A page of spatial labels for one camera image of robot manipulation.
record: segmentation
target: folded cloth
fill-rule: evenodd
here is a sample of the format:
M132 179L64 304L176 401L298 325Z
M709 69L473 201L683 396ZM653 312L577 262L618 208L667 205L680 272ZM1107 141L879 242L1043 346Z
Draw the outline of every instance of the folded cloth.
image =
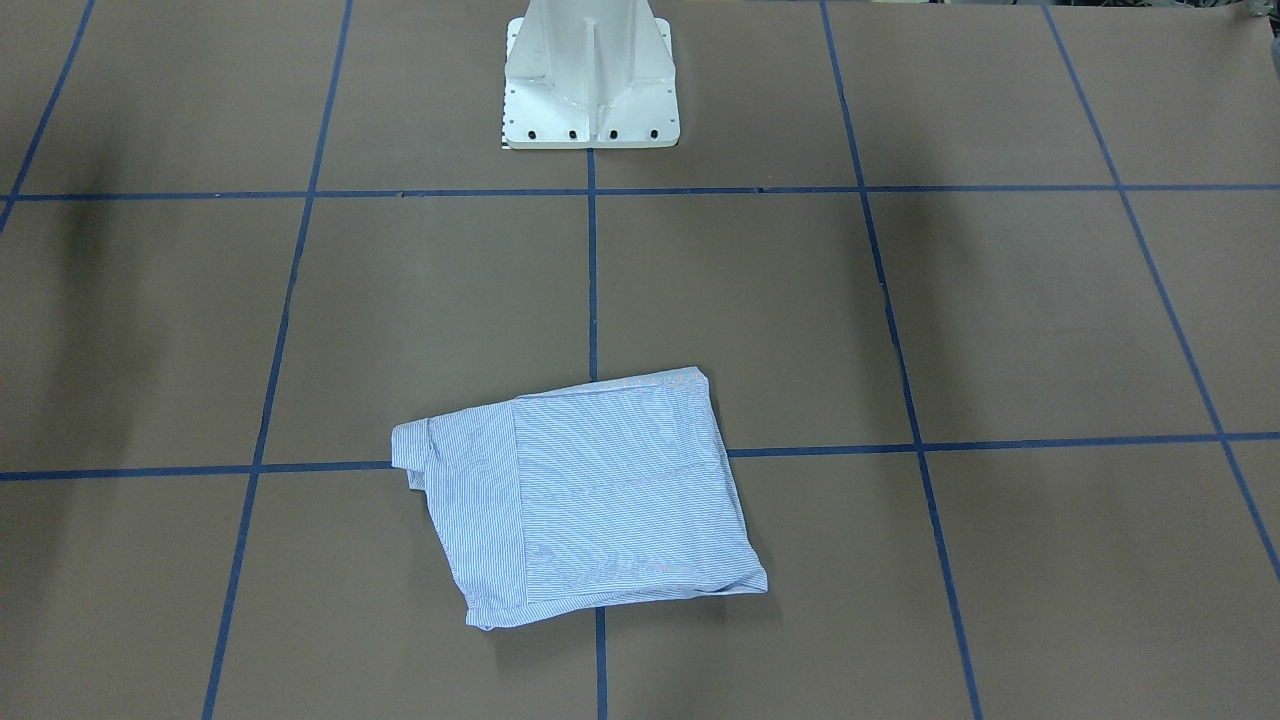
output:
M397 427L467 624L765 592L696 368L590 383Z

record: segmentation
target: white metal bracket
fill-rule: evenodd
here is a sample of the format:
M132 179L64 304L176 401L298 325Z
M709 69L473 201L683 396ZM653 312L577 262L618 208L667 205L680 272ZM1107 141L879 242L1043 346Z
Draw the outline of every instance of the white metal bracket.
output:
M648 0L530 0L507 26L502 142L669 147L680 140L671 26Z

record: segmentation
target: light blue cloth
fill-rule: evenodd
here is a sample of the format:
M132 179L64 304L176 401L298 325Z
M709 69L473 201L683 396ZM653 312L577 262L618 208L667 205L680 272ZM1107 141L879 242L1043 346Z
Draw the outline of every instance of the light blue cloth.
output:
M397 427L467 624L765 592L696 368L526 395Z

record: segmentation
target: folded striped fabric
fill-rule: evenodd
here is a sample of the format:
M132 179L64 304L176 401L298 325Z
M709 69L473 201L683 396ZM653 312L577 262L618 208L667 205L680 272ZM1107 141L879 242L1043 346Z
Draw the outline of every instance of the folded striped fabric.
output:
M696 368L526 395L392 432L468 625L765 592Z

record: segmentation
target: white mounting plate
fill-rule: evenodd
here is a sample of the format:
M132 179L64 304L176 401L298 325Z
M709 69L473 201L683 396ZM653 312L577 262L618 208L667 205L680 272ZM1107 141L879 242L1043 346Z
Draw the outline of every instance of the white mounting plate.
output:
M671 53L671 23L654 19ZM516 18L507 26L508 56L524 22ZM680 141L675 79L632 85L603 109L596 137L588 135L589 110L559 100L545 85L507 81L504 92L502 146L507 149L671 147Z

